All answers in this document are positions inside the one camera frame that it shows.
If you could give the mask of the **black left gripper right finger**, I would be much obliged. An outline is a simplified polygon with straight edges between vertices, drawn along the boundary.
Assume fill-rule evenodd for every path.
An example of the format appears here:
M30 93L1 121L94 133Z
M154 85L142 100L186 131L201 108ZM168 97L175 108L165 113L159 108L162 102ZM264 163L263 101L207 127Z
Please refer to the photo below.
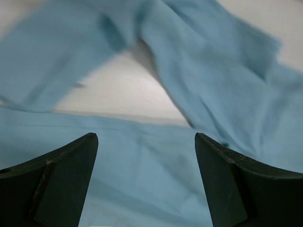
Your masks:
M195 151L215 227L300 227L303 175L258 162L197 133Z

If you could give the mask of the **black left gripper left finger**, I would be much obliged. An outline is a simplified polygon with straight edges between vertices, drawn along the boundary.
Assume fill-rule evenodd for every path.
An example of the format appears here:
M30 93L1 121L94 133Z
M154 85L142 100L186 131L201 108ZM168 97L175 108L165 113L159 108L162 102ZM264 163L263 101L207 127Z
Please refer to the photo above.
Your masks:
M76 227L98 151L98 137L77 140L0 172L2 227Z

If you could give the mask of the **light blue trousers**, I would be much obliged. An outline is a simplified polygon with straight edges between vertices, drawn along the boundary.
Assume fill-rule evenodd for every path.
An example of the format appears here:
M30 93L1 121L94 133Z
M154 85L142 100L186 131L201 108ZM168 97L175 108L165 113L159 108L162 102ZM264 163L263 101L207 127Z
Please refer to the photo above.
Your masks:
M189 123L145 124L52 113L89 71L138 39ZM0 166L28 165L91 133L98 154L80 227L210 227L199 169L232 192L195 135L242 160L303 170L303 75L279 42L214 0L52 0L0 43Z

